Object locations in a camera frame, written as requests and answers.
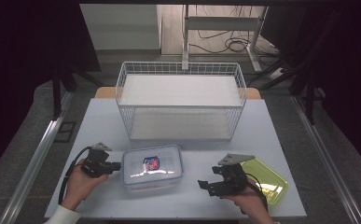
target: table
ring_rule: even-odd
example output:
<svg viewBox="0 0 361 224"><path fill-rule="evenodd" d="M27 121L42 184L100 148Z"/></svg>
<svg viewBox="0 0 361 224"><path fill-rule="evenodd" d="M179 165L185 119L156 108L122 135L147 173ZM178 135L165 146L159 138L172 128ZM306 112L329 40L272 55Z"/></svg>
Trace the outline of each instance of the table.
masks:
<svg viewBox="0 0 361 224"><path fill-rule="evenodd" d="M247 100L238 128L230 142L131 142L119 114L116 100L91 99L76 141L63 168L84 147L103 142L110 148L108 161L120 161L123 152L133 148L177 144L182 149L185 173L179 185L169 189L129 192L120 181L120 172L91 194L77 209L83 217L100 219L241 219L231 201L210 197L200 189L199 180L221 181L211 167L227 153L255 155L288 182L284 197L269 207L273 217L305 217L296 185L285 160L264 100ZM62 178L45 217L51 217L58 202Z"/></svg>

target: yellow tray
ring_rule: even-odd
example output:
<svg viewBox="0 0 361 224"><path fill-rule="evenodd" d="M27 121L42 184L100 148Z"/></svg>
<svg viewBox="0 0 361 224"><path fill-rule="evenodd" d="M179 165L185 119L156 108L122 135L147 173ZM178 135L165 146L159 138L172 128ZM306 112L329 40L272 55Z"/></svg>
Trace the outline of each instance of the yellow tray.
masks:
<svg viewBox="0 0 361 224"><path fill-rule="evenodd" d="M281 176L259 159L244 161L241 166L245 173L255 176L262 187L262 192L267 197L268 204L276 204L286 193L288 184Z"/></svg>

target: wire basket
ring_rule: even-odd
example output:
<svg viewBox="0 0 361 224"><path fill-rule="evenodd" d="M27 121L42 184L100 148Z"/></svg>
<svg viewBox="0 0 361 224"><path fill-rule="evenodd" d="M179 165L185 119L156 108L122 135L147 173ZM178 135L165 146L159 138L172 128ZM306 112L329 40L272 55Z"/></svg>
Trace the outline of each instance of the wire basket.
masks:
<svg viewBox="0 0 361 224"><path fill-rule="evenodd" d="M246 101L237 63L125 62L117 104L131 140L224 140Z"/></svg>

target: person's arm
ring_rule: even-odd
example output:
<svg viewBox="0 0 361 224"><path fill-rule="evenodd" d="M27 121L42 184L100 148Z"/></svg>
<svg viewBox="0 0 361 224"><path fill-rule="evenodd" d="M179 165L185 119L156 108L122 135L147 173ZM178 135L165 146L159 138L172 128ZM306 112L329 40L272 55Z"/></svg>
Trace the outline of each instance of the person's arm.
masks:
<svg viewBox="0 0 361 224"><path fill-rule="evenodd" d="M246 188L240 194L221 196L221 198L232 200L235 205L239 206L256 224L273 224L272 217L265 209L258 194L252 189Z"/></svg>
<svg viewBox="0 0 361 224"><path fill-rule="evenodd" d="M79 161L70 174L63 201L46 224L75 224L80 218L80 214L75 212L76 208L92 193L96 186L108 178L108 175L90 178L81 171L82 162L83 160Z"/></svg>

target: container lid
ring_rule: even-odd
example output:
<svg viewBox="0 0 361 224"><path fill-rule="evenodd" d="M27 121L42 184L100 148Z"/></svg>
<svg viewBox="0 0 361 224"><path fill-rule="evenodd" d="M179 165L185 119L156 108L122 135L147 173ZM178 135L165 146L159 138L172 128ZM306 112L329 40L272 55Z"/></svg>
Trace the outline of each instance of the container lid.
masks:
<svg viewBox="0 0 361 224"><path fill-rule="evenodd" d="M126 187L180 178L183 163L176 145L134 149L122 155L122 182Z"/></svg>

